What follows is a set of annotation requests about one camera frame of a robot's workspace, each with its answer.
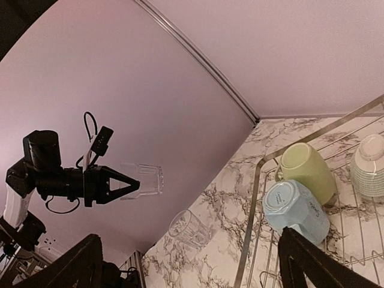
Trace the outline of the clear glass front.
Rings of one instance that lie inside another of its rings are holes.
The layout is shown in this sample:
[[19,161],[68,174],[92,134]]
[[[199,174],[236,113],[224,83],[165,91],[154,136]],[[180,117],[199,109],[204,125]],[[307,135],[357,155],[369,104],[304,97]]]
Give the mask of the clear glass front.
[[201,249],[211,240],[211,231],[190,210],[176,214],[168,229],[169,236],[182,243]]

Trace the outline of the clear glass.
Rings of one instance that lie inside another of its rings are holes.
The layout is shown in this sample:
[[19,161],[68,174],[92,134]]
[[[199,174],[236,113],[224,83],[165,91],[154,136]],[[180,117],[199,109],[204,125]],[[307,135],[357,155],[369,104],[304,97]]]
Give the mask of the clear glass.
[[169,236],[182,243],[201,249],[211,240],[211,231],[190,210],[176,214],[168,229]]
[[121,197],[120,200],[133,200],[141,196],[162,195],[164,176],[161,166],[121,163],[120,172],[140,182],[138,190]]

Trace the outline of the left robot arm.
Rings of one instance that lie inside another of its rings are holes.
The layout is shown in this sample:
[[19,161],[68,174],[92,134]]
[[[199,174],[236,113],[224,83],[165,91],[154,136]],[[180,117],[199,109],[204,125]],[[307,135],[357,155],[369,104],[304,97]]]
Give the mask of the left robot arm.
[[84,200],[86,207],[107,204],[137,191],[140,181],[95,162],[105,155],[113,130],[102,127],[91,138],[79,167],[63,168],[58,134],[52,130],[35,130],[23,138],[24,156],[7,170],[7,201],[1,229],[3,241],[17,243],[26,251],[34,251],[45,225],[28,211],[33,192],[43,200],[49,196],[69,201]]

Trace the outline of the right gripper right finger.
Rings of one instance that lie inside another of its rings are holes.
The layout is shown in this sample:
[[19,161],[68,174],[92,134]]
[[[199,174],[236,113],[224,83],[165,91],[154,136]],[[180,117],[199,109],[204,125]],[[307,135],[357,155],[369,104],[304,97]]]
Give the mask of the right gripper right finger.
[[378,287],[377,284],[341,265],[303,237],[285,227],[278,242],[283,287]]

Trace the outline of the clear glass back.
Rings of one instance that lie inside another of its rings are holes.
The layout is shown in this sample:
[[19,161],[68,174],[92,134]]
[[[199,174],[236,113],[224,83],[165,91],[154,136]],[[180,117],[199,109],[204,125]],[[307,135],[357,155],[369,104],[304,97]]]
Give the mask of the clear glass back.
[[141,196],[162,195],[164,176],[161,166],[121,163],[120,172],[140,182],[138,190],[121,197],[120,200],[133,200]]

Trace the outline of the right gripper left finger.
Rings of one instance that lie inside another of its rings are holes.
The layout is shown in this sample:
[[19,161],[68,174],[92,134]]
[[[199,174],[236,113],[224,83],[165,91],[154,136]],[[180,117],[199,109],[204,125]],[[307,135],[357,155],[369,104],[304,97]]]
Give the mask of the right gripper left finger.
[[102,265],[101,238],[90,234],[48,267],[14,287],[100,287]]

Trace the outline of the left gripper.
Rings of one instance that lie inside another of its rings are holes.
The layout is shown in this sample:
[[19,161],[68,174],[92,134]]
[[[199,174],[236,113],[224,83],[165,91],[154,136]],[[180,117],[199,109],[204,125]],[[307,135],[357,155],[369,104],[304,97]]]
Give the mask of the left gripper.
[[[111,189],[111,183],[119,184]],[[107,204],[123,196],[137,191],[140,181],[131,178],[107,166],[91,166],[83,172],[83,198],[85,207],[96,204]]]

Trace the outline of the light blue mug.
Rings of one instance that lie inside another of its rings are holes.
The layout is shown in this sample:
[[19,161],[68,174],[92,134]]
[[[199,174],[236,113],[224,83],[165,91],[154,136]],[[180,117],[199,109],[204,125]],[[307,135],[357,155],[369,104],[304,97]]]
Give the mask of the light blue mug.
[[330,222],[311,191],[295,180],[275,183],[264,195],[263,211],[279,235],[288,227],[318,246],[328,235]]

